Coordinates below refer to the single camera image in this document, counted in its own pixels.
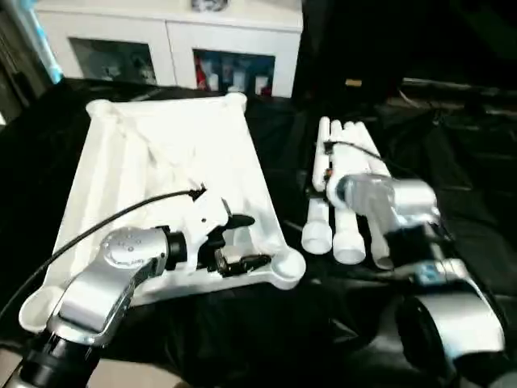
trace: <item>white plastic cylinder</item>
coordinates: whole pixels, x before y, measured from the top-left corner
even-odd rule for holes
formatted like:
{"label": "white plastic cylinder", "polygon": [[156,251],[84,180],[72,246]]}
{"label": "white plastic cylinder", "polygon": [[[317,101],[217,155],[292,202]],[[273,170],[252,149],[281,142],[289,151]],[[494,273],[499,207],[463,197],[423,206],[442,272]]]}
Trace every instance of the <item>white plastic cylinder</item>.
{"label": "white plastic cylinder", "polygon": [[316,154],[314,155],[313,186],[317,192],[325,190],[325,173],[330,166],[329,155],[325,153],[325,142],[330,138],[330,120],[328,117],[320,119],[317,131]]}
{"label": "white plastic cylinder", "polygon": [[[359,136],[360,146],[366,150],[380,156],[379,150],[377,149],[369,131],[366,129],[364,123],[359,122],[353,124],[348,122],[345,124],[345,129],[355,130]],[[377,158],[366,155],[368,166],[373,174],[391,176],[386,164]],[[372,236],[372,245],[370,250],[372,252],[372,258],[374,263],[379,269],[391,269],[393,268],[393,262],[389,258],[389,247],[384,236],[380,232],[379,225],[376,220],[368,219],[368,228],[370,229],[370,235]]]}
{"label": "white plastic cylinder", "polygon": [[301,232],[301,246],[313,255],[323,255],[332,249],[329,205],[320,198],[309,201],[307,223]]}
{"label": "white plastic cylinder", "polygon": [[[358,143],[356,131],[343,130],[337,120],[330,125],[330,140]],[[339,203],[335,193],[338,182],[343,176],[369,172],[368,162],[363,153],[344,144],[334,145],[331,160],[332,176],[327,185],[327,196],[334,206],[338,204],[335,207],[334,258],[342,264],[357,264],[366,257],[364,239],[359,233],[355,213],[342,201]]]}
{"label": "white plastic cylinder", "polygon": [[350,209],[336,209],[335,220],[334,258],[341,264],[360,263],[366,257],[366,249],[355,213]]}

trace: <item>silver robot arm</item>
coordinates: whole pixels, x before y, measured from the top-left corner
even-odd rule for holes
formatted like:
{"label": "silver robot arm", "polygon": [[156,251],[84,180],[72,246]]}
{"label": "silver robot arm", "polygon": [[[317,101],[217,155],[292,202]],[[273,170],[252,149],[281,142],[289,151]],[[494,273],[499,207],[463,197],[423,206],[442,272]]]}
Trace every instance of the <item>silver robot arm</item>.
{"label": "silver robot arm", "polygon": [[498,316],[464,262],[443,246],[432,188],[420,180],[332,175],[326,195],[333,206],[378,223],[395,264],[382,276],[410,280],[417,290],[397,312],[408,361],[480,386],[517,386]]}
{"label": "silver robot arm", "polygon": [[[195,215],[184,230],[167,227],[124,227],[109,233],[95,259],[68,284],[31,350],[12,373],[6,388],[65,388],[86,386],[99,362],[100,351],[113,339],[135,289],[150,278],[174,270],[178,262],[197,265],[201,246],[212,233],[228,226],[231,214],[220,197],[204,192],[195,202]],[[244,222],[253,223],[246,216]],[[232,221],[233,227],[241,222]],[[264,258],[216,269],[223,276],[264,265]]]}

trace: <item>black tablecloth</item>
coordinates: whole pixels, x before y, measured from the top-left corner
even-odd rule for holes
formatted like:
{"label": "black tablecloth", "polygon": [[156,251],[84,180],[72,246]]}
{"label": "black tablecloth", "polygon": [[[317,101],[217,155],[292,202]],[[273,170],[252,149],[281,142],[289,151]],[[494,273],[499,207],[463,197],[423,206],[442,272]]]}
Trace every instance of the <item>black tablecloth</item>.
{"label": "black tablecloth", "polygon": [[[0,302],[52,252],[90,123],[86,104],[148,92],[150,99],[209,95],[65,80],[0,133]],[[324,103],[296,108],[286,99],[251,99],[246,111],[285,237],[300,251],[296,226],[305,223],[306,167],[317,121],[328,112]],[[433,186],[458,250],[502,307],[512,345],[517,258],[511,226],[517,212],[508,181],[517,172],[514,123],[389,107],[332,113],[343,121],[365,120],[383,155]],[[502,179],[496,171],[504,171]],[[204,386],[439,386],[407,364],[393,324],[399,292],[361,280],[368,261],[346,267],[331,257],[305,258],[307,273],[290,291],[253,285],[131,309],[106,356],[161,365]],[[4,343],[28,337],[17,323],[21,302],[2,323]]]}

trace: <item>black cable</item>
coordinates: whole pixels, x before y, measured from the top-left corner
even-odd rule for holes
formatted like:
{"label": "black cable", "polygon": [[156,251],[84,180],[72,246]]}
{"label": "black cable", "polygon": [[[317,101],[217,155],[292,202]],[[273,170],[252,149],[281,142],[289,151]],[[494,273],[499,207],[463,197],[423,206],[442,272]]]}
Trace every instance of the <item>black cable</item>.
{"label": "black cable", "polygon": [[169,192],[167,194],[161,194],[160,196],[152,196],[146,200],[142,200],[134,205],[128,206],[126,209],[120,210],[119,212],[113,214],[112,216],[106,218],[105,220],[99,222],[98,224],[92,226],[87,231],[81,233],[76,238],[73,238],[69,242],[67,242],[63,247],[59,248],[57,251],[53,253],[52,256],[50,256],[49,259],[45,260],[43,264],[41,264],[33,273],[30,275],[27,280],[16,290],[16,292],[13,294],[13,296],[7,301],[7,303],[4,305],[2,311],[0,311],[0,322],[3,319],[3,316],[6,314],[6,312],[9,310],[11,305],[15,302],[15,300],[23,293],[23,291],[26,290],[27,287],[29,287],[32,282],[38,277],[39,274],[42,273],[46,269],[47,266],[52,264],[54,261],[57,260],[61,255],[63,255],[65,252],[67,252],[70,248],[74,247],[78,243],[80,243],[82,240],[84,240],[86,237],[90,236],[91,234],[95,233],[97,230],[103,228],[107,224],[112,223],[117,218],[120,218],[127,213],[131,213],[133,210],[139,209],[142,206],[146,206],[153,202],[158,202],[159,200],[165,200],[167,198],[172,198],[174,196],[192,196],[194,198],[197,198],[197,196],[201,193],[200,190],[183,190],[181,192]]}
{"label": "black cable", "polygon": [[409,174],[410,176],[413,176],[414,178],[419,178],[418,175],[414,171],[412,171],[410,168],[403,167],[400,164],[392,162],[392,161],[390,161],[388,159],[384,159],[381,156],[377,155],[375,152],[367,150],[366,148],[363,148],[360,145],[356,145],[356,144],[351,143],[349,141],[327,141],[325,144],[326,144],[326,146],[332,146],[334,144],[344,144],[345,146],[350,146],[350,147],[355,148],[356,150],[359,150],[362,153],[364,153],[364,154],[366,154],[366,155],[368,155],[368,156],[370,156],[370,157],[372,157],[374,159],[380,160],[381,162],[385,163],[388,166],[397,168],[398,170],[403,171],[406,174]]}

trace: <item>white tube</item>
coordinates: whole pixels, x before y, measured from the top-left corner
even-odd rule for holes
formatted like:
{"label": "white tube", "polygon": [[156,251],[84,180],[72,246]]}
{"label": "white tube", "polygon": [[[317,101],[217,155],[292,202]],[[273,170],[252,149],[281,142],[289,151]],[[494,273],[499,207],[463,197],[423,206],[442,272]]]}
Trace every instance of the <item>white tube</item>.
{"label": "white tube", "polygon": [[[331,141],[349,141],[357,143],[358,139],[355,131],[342,129],[339,121],[333,121],[330,125]],[[336,187],[339,180],[346,175],[361,174],[368,172],[368,163],[364,155],[348,145],[335,144],[332,152],[332,176],[327,185],[327,195],[332,201],[332,196],[336,196]],[[355,213],[350,210],[343,202],[335,208],[336,234],[334,236],[334,257],[342,264],[357,264],[366,257],[363,236],[359,233]]]}
{"label": "white tube", "polygon": [[[370,133],[366,129],[366,126],[359,122],[357,124],[353,124],[348,122],[345,124],[345,129],[355,129],[358,134],[360,146],[364,147],[366,150],[374,153],[375,155],[380,156],[379,150],[377,149],[375,143],[373,142]],[[382,160],[377,158],[373,158],[372,156],[366,155],[366,159],[368,160],[368,166],[370,167],[370,171],[373,174],[391,176],[389,174],[388,167]],[[370,250],[372,252],[372,258],[375,265],[379,269],[391,269],[393,268],[393,262],[389,258],[389,247],[386,242],[384,236],[380,232],[379,225],[376,220],[368,219],[368,228],[370,229],[370,235],[372,236],[372,245],[370,246]]]}
{"label": "white tube", "polygon": [[317,131],[316,154],[314,155],[313,186],[317,192],[325,190],[325,173],[329,168],[329,155],[325,153],[325,141],[330,138],[330,120],[328,117],[320,119]]}
{"label": "white tube", "polygon": [[360,263],[366,257],[366,249],[355,213],[350,209],[336,209],[335,218],[334,258],[341,264]]}
{"label": "white tube", "polygon": [[322,199],[309,201],[307,223],[301,232],[301,246],[313,255],[323,255],[332,249],[329,205]]}

